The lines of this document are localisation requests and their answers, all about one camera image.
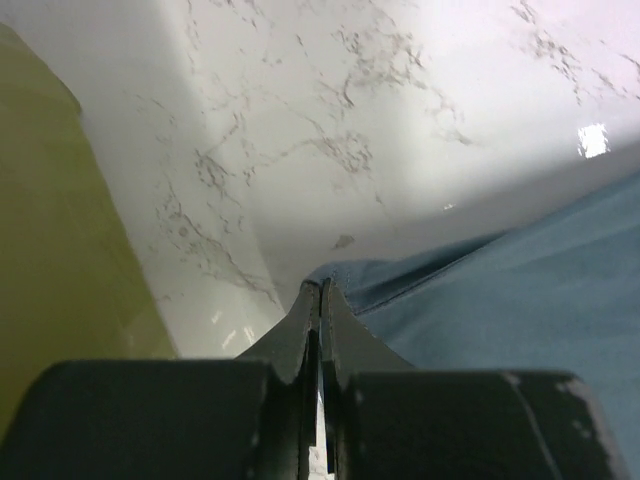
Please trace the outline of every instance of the olive green wall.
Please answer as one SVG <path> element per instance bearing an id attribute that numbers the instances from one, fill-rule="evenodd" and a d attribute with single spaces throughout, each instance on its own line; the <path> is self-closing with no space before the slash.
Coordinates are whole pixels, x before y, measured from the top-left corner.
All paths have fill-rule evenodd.
<path id="1" fill-rule="evenodd" d="M 174 356 L 79 113 L 0 25 L 0 435 L 54 362 Z"/>

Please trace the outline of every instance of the white marble surface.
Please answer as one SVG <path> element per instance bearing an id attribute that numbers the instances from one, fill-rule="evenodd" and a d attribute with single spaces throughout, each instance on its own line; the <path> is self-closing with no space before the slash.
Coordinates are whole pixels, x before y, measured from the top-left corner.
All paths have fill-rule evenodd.
<path id="1" fill-rule="evenodd" d="M 244 350 L 326 261 L 520 224 L 640 167 L 520 187 L 640 133 L 631 0 L 0 0 L 0 21 L 82 104 L 185 356 Z"/>

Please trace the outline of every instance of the marble countertop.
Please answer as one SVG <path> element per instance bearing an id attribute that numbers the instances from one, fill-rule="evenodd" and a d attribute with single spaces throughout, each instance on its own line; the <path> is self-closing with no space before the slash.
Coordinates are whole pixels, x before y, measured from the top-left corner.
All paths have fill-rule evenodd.
<path id="1" fill-rule="evenodd" d="M 631 0 L 0 0 L 0 21 L 79 99 L 184 356 L 243 351 L 322 263 L 640 168 L 606 164 L 640 133 Z"/>

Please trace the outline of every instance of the denim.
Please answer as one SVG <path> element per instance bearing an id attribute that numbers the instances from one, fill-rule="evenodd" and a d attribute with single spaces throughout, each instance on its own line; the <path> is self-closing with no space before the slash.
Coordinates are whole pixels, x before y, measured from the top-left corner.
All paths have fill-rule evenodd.
<path id="1" fill-rule="evenodd" d="M 334 263 L 372 334 L 424 369 L 562 369 L 640 478 L 640 175 L 528 227 L 400 261 Z"/>

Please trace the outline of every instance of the blue jeans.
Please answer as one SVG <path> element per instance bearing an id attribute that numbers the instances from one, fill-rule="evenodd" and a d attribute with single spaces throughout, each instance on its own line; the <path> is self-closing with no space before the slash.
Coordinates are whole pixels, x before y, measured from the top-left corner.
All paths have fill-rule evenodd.
<path id="1" fill-rule="evenodd" d="M 417 367 L 578 374 L 640 478 L 640 175 L 497 238 L 325 265 L 309 280 L 329 277 Z"/>

